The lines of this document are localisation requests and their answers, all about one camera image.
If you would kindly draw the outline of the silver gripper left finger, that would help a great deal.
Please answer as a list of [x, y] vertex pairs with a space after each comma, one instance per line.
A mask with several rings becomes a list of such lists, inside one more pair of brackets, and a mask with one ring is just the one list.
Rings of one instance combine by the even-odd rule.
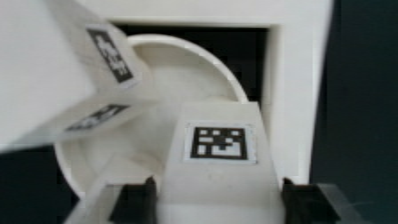
[[157, 224], [154, 177], [95, 186], [61, 224]]

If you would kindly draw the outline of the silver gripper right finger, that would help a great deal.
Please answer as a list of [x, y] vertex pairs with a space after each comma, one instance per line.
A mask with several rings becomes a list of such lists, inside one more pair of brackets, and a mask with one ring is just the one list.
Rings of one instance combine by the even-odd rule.
[[362, 216], [333, 184], [282, 179], [284, 224], [362, 224]]

